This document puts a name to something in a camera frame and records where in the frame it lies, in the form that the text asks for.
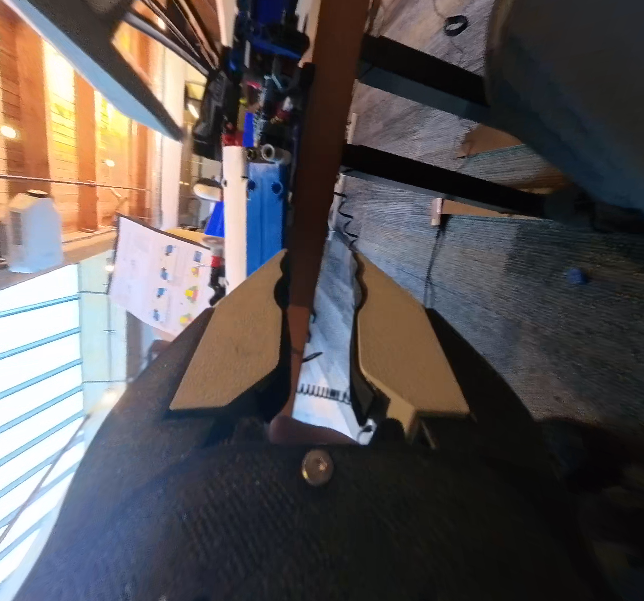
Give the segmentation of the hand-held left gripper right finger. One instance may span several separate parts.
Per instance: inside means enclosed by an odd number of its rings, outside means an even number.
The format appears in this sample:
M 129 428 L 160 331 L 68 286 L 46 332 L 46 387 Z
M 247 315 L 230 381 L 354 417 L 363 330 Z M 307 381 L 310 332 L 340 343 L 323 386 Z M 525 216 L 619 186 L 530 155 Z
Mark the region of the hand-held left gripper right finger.
M 413 441 L 425 421 L 470 419 L 470 407 L 424 307 L 362 253 L 352 256 L 350 397 L 358 423 L 394 420 Z

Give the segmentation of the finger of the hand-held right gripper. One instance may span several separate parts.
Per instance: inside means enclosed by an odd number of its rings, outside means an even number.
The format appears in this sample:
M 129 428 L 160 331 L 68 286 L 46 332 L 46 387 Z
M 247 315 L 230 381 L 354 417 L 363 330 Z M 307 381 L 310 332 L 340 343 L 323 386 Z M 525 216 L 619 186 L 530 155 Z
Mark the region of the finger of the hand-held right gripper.
M 112 43 L 111 30 L 84 0 L 2 0 L 66 58 L 119 112 L 180 141 L 182 130 Z

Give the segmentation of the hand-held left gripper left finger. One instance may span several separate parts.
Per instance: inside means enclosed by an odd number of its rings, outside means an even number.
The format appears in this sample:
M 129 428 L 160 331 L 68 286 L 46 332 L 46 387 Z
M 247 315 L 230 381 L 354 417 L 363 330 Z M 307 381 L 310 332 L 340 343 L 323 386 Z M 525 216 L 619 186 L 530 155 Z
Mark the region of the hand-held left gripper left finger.
M 223 411 L 267 385 L 281 360 L 287 260 L 280 250 L 214 307 L 169 410 Z

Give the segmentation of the toy brick car model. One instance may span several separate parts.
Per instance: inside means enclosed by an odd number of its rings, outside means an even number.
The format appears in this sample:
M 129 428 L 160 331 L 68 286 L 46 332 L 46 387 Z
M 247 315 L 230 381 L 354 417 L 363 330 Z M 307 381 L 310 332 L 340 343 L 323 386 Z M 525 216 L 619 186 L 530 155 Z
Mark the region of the toy brick car model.
M 221 179 L 200 178 L 193 193 L 214 204 L 205 234 L 213 243 L 215 306 L 286 243 L 301 123 L 313 67 L 300 0 L 227 0 L 217 42 L 189 0 L 137 0 L 128 25 L 169 48 L 205 76 L 190 128 L 193 153 L 221 163 Z

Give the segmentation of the black desk leg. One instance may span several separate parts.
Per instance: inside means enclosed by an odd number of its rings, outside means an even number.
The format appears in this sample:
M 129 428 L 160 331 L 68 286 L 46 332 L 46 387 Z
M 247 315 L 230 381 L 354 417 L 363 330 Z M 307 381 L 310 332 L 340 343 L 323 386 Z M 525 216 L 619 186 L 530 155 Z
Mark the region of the black desk leg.
M 379 73 L 388 84 L 400 80 L 488 106 L 484 79 L 479 74 L 385 36 L 363 36 L 360 63 L 365 68 L 360 74 L 363 82 L 367 82 L 367 74 Z
M 505 214 L 545 217 L 543 195 L 524 192 L 368 146 L 345 144 L 341 166 L 347 176 L 379 185 Z

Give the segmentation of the white illustrated leaflet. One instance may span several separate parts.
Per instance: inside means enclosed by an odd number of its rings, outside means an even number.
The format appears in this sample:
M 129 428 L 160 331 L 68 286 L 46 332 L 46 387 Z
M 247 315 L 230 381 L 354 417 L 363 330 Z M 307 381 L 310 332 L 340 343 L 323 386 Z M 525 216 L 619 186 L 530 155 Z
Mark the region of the white illustrated leaflet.
M 163 339 L 172 340 L 210 307 L 224 267 L 223 240 L 184 241 L 139 219 L 119 215 L 111 300 Z

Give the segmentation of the thin metal rod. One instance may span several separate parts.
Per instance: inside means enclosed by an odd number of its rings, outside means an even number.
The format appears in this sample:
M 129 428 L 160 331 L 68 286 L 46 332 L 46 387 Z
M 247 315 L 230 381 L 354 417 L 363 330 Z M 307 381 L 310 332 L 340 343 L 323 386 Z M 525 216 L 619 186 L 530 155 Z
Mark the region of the thin metal rod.
M 103 188 L 109 190 L 124 190 L 127 192 L 143 192 L 149 194 L 151 191 L 147 188 L 141 187 L 131 187 L 131 186 L 121 186 L 121 185 L 110 185 L 104 183 L 98 183 L 96 181 L 80 181 L 77 179 L 68 180 L 68 179 L 52 179 L 52 178 L 40 178 L 32 176 L 23 176 L 23 175 L 12 175 L 12 174 L 1 174 L 2 180 L 11 181 L 13 183 L 47 183 L 49 185 L 69 185 L 75 187 L 88 187 L 88 188 Z

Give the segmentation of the brown cardboard box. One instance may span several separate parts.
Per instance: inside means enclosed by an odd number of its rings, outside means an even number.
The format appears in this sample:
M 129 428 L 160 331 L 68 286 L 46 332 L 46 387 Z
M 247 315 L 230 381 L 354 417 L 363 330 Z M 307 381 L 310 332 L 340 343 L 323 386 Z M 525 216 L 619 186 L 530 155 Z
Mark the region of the brown cardboard box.
M 454 200 L 433 198 L 430 202 L 430 223 L 432 227 L 438 227 L 452 216 L 467 216 L 476 218 L 512 218 L 512 219 L 534 219 L 534 217 L 520 214 L 501 212 L 495 209 L 483 208 L 472 204 L 457 202 Z

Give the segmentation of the large grid window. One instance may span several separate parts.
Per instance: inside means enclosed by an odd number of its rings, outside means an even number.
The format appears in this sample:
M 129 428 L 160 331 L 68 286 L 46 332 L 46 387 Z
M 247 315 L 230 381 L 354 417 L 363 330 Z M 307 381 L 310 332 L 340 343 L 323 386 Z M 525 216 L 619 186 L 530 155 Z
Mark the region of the large grid window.
M 127 321 L 103 253 L 1 291 L 1 582 L 44 536 L 125 388 Z

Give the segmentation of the cardboard piece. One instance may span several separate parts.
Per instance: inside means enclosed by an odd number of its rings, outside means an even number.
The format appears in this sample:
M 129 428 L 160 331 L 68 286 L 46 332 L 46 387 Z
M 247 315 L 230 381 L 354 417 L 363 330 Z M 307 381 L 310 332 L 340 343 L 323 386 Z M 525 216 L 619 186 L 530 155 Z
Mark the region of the cardboard piece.
M 464 159 L 521 145 L 523 143 L 519 139 L 506 132 L 487 125 L 478 125 L 465 134 L 455 158 Z

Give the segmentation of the white wall device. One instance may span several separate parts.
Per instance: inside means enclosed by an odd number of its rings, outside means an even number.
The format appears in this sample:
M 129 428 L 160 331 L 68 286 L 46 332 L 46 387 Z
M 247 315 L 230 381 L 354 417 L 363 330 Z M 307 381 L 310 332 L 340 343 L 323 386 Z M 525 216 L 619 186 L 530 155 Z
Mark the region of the white wall device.
M 11 272 L 36 274 L 63 265 L 62 221 L 48 193 L 17 194 L 8 205 L 5 229 Z

